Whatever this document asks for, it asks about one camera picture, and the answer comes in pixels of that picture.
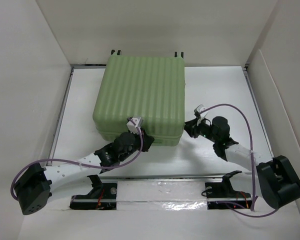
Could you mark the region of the green hard-shell suitcase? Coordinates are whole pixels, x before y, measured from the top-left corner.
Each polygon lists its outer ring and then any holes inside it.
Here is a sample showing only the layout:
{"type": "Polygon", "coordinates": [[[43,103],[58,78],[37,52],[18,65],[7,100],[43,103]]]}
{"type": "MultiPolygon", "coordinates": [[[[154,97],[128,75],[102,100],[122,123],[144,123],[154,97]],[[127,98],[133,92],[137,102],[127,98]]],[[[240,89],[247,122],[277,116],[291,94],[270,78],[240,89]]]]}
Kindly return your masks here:
{"type": "Polygon", "coordinates": [[[108,58],[92,113],[101,137],[112,142],[141,117],[154,145],[179,144],[185,125],[185,61],[182,56],[108,58]]]}

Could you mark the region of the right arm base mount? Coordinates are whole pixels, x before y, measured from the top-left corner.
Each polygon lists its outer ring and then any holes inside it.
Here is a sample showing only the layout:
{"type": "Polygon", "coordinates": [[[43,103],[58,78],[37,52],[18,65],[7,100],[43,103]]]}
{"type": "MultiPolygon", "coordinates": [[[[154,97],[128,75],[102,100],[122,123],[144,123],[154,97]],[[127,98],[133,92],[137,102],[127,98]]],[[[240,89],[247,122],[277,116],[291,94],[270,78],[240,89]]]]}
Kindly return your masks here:
{"type": "Polygon", "coordinates": [[[242,172],[232,171],[225,174],[221,182],[208,181],[205,183],[205,190],[201,192],[201,195],[207,199],[208,210],[251,208],[251,195],[243,191],[236,191],[231,185],[230,178],[239,173],[242,172]]]}

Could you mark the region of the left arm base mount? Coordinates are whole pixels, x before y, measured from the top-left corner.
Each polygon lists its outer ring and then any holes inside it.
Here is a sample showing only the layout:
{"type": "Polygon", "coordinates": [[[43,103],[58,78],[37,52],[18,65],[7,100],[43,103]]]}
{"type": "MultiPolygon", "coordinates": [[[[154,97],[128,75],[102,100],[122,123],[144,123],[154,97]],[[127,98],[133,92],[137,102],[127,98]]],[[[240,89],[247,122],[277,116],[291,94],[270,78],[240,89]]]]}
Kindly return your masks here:
{"type": "Polygon", "coordinates": [[[117,182],[102,182],[98,175],[90,175],[92,189],[87,194],[73,195],[70,200],[71,210],[116,210],[117,182]]]}

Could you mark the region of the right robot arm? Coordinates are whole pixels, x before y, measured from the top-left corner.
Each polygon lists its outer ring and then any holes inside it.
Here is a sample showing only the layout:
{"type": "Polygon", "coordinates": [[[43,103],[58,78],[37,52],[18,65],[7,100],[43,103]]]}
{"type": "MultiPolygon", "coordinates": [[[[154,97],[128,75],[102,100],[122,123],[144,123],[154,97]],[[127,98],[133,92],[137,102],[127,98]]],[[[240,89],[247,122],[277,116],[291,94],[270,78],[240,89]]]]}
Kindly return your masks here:
{"type": "Polygon", "coordinates": [[[236,170],[224,175],[221,191],[225,196],[232,197],[242,191],[261,197],[275,210],[300,199],[300,178],[290,160],[283,155],[266,158],[242,146],[231,138],[226,118],[217,116],[210,123],[195,118],[185,123],[184,130],[192,138],[210,140],[219,158],[248,171],[236,170]]]}

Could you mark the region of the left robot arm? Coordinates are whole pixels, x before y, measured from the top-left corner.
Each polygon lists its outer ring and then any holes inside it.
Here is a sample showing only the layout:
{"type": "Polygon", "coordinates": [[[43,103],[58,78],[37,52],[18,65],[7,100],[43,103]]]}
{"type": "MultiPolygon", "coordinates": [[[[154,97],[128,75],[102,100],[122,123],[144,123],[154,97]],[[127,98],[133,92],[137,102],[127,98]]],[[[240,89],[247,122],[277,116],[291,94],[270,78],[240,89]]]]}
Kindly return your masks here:
{"type": "Polygon", "coordinates": [[[113,142],[77,161],[58,159],[58,165],[41,166],[42,160],[36,160],[14,177],[11,196],[27,216],[58,199],[59,189],[64,185],[88,177],[91,181],[85,184],[84,192],[90,198],[97,198],[103,188],[98,175],[130,164],[127,160],[130,156],[133,162],[142,152],[147,152],[154,141],[153,136],[139,128],[136,133],[121,133],[113,142]]]}

